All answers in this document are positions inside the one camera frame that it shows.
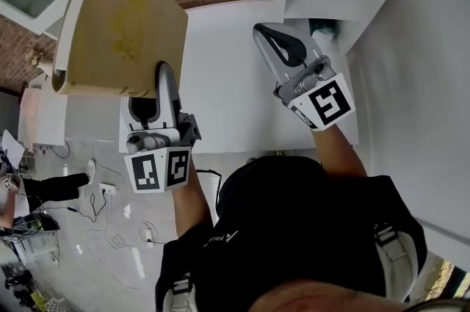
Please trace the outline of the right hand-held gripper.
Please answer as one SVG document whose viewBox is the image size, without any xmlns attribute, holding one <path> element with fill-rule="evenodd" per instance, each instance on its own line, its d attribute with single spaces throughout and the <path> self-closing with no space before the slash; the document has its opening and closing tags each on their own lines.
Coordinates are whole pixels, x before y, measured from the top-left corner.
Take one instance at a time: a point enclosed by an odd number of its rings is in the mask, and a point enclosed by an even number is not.
<svg viewBox="0 0 470 312">
<path fill-rule="evenodd" d="M 355 111 L 344 75 L 332 69 L 308 33 L 284 23 L 257 23 L 253 39 L 277 83 L 284 84 L 275 96 L 312 131 L 324 131 Z"/>
</svg>

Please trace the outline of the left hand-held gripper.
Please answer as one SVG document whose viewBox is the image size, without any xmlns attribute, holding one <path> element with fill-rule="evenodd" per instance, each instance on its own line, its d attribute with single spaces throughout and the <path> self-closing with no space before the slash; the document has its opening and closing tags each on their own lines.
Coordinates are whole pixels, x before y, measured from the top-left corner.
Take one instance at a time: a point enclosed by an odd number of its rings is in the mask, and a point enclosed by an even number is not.
<svg viewBox="0 0 470 312">
<path fill-rule="evenodd" d="M 171 66 L 161 61 L 155 73 L 156 98 L 130 97 L 129 113 L 135 121 L 177 126 L 181 103 Z M 167 192 L 189 180 L 192 147 L 201 139 L 194 115 L 181 113 L 177 128 L 133 131 L 124 157 L 129 180 L 136 193 Z"/>
</svg>

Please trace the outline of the green object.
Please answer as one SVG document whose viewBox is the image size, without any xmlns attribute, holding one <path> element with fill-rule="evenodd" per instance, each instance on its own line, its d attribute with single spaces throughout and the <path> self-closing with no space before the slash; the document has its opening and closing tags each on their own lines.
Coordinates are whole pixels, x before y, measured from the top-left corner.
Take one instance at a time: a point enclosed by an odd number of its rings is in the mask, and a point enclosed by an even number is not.
<svg viewBox="0 0 470 312">
<path fill-rule="evenodd" d="M 309 18 L 308 25 L 311 36 L 317 42 L 331 42 L 336 35 L 337 21 L 327 18 Z"/>
</svg>

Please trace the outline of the person's left forearm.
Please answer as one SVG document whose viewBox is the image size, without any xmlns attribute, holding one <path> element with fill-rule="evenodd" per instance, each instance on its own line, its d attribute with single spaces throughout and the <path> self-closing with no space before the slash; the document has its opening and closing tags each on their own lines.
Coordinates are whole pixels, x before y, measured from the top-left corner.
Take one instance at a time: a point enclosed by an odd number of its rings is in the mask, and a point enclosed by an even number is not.
<svg viewBox="0 0 470 312">
<path fill-rule="evenodd" d="M 191 175 L 188 184 L 172 190 L 176 234 L 182 237 L 196 225 L 212 226 L 212 216 L 199 178 Z"/>
</svg>

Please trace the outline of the person's right forearm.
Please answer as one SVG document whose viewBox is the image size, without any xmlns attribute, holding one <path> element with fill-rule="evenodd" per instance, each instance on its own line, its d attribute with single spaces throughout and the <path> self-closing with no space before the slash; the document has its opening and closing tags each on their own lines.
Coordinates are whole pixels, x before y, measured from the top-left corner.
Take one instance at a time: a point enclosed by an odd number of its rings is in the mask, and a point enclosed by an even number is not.
<svg viewBox="0 0 470 312">
<path fill-rule="evenodd" d="M 312 137 L 322 167 L 330 177 L 367 177 L 362 161 L 337 125 L 312 131 Z"/>
</svg>

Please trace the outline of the white desk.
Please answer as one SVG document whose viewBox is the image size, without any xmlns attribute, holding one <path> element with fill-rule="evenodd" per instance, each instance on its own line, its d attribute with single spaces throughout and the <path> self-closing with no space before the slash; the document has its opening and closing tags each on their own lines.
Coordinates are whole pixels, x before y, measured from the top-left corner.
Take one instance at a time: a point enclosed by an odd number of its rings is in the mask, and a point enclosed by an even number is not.
<svg viewBox="0 0 470 312">
<path fill-rule="evenodd" d="M 252 36 L 258 22 L 284 22 L 301 29 L 308 19 L 280 20 L 273 0 L 242 0 L 188 10 L 181 72 L 185 110 L 198 121 L 197 153 L 312 148 L 307 127 L 273 95 L 275 80 Z M 334 68 L 348 74 L 336 36 L 322 43 Z"/>
</svg>

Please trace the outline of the white low cabinet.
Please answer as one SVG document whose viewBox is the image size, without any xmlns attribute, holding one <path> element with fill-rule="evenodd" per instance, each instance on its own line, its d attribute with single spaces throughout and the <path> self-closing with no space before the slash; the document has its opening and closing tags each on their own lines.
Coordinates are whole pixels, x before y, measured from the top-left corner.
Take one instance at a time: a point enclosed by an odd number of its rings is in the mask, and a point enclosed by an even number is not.
<svg viewBox="0 0 470 312">
<path fill-rule="evenodd" d="M 19 114 L 18 141 L 64 145 L 67 139 L 117 142 L 120 99 L 102 95 L 59 95 L 50 86 L 27 88 Z"/>
</svg>

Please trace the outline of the white vase with flowers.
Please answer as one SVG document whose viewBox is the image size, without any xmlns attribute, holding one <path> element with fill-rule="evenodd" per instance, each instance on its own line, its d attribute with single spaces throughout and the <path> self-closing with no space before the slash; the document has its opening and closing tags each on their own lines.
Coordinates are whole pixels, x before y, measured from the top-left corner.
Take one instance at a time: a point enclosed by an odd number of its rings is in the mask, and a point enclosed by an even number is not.
<svg viewBox="0 0 470 312">
<path fill-rule="evenodd" d="M 53 62 L 49 60 L 45 54 L 37 49 L 30 50 L 25 57 L 33 67 L 38 68 L 47 76 L 51 77 L 53 74 Z"/>
</svg>

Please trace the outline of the white paper sheet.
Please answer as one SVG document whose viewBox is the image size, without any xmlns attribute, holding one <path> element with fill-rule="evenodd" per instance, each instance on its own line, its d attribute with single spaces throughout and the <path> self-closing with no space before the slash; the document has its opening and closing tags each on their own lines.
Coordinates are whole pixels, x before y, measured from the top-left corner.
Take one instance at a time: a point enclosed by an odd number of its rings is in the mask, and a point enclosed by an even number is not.
<svg viewBox="0 0 470 312">
<path fill-rule="evenodd" d="M 18 169 L 25 149 L 7 129 L 3 131 L 1 146 L 2 150 L 6 153 L 8 162 L 13 168 Z"/>
</svg>

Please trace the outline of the person's black shirt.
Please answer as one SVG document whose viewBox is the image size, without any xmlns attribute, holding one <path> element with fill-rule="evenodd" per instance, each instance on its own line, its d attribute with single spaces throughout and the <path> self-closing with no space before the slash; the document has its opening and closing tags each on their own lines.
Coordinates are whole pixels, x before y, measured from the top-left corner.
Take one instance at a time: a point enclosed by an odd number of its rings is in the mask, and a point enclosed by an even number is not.
<svg viewBox="0 0 470 312">
<path fill-rule="evenodd" d="M 388 176 L 334 178 L 302 156 L 236 170 L 217 214 L 164 246 L 157 312 L 170 312 L 181 280 L 197 312 L 248 312 L 296 280 L 403 301 L 427 259 L 424 231 Z"/>
</svg>

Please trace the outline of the window frame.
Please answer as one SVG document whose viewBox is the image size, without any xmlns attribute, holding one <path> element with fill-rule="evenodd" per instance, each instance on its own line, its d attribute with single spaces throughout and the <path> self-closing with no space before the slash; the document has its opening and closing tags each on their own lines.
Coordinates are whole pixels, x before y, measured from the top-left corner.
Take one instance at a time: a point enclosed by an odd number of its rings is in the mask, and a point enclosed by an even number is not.
<svg viewBox="0 0 470 312">
<path fill-rule="evenodd" d="M 470 272 L 429 252 L 411 292 L 411 302 L 438 297 L 470 297 Z"/>
</svg>

